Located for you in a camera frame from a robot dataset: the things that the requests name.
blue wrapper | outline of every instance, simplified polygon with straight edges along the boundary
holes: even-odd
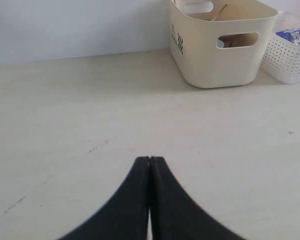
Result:
[[[278,31],[276,34],[293,44],[300,45],[300,29]]]

tabletop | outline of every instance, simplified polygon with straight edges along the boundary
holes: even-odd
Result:
[[[300,84],[199,89],[169,50],[0,65],[0,240],[55,240],[163,156],[248,240],[300,240]]]

white basket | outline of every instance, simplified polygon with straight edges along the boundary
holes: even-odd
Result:
[[[293,44],[275,33],[300,28],[300,16],[283,12],[274,25],[271,40],[261,68],[284,84],[300,83],[300,45]]]
[[[184,14],[196,0],[170,1],[170,48],[183,77],[198,88],[240,86],[257,76],[278,11],[257,0],[209,0],[214,10]],[[211,21],[225,4],[218,21]],[[218,48],[224,35],[258,33],[253,45]]]

